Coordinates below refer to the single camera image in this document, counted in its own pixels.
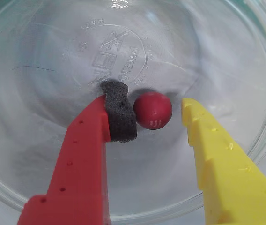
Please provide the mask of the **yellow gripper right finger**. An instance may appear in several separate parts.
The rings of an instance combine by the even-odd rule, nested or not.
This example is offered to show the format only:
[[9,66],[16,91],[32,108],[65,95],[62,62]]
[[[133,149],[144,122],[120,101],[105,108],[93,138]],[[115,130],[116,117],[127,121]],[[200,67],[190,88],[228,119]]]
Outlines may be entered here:
[[207,225],[266,225],[266,176],[199,102],[183,98]]

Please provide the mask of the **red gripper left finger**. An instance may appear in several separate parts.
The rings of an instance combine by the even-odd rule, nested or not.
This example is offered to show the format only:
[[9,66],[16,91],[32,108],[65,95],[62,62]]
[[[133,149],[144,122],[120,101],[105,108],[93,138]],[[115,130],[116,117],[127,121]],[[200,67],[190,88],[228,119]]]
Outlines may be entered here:
[[69,125],[47,193],[31,197],[20,225],[109,225],[105,147],[137,136],[128,86],[100,83],[103,95]]

